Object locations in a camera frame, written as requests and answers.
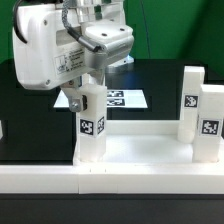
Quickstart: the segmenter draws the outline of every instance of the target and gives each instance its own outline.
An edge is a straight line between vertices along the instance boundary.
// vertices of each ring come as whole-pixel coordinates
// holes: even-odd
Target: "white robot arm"
[[[123,0],[18,5],[13,49],[17,77],[26,89],[52,89],[104,69],[131,50],[134,38],[125,25]]]

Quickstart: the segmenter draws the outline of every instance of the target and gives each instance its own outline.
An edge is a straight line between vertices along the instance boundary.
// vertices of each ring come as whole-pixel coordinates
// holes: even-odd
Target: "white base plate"
[[[192,163],[192,145],[176,140],[178,121],[108,121],[98,163],[0,166],[0,193],[224,194],[218,163]]]

